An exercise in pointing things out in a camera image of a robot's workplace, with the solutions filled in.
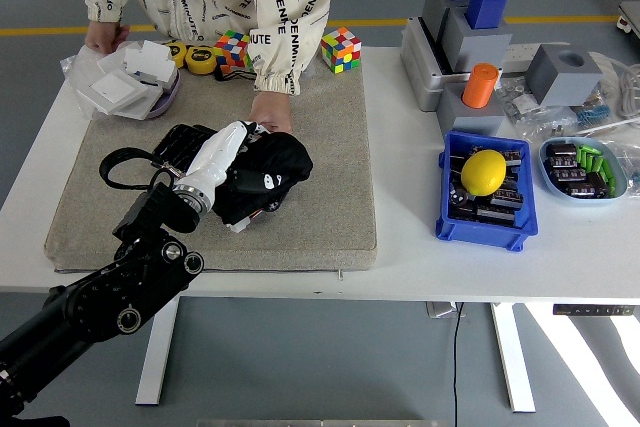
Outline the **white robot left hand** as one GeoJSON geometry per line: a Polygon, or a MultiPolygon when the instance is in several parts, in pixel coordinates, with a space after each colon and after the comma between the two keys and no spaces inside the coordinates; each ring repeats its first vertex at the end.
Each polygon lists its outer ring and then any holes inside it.
{"type": "Polygon", "coordinates": [[[187,173],[180,178],[173,191],[189,194],[211,207],[215,190],[227,178],[227,170],[235,160],[242,144],[250,135],[269,131],[255,122],[234,121],[206,140],[191,162],[187,173]]]}

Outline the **person's left hand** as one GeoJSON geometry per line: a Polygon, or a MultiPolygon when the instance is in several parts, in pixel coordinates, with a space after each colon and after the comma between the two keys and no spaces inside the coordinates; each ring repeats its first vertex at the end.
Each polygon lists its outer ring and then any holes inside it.
{"type": "Polygon", "coordinates": [[[258,92],[248,116],[250,122],[262,125],[270,132],[292,132],[290,96],[277,92],[258,92]]]}

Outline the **person's right hand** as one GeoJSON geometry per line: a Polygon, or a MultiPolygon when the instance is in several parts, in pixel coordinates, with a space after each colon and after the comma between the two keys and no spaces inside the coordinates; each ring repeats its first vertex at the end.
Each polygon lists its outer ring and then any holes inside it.
{"type": "Polygon", "coordinates": [[[129,25],[119,22],[90,21],[85,36],[85,46],[101,53],[112,54],[127,40],[130,33],[129,25]]]}

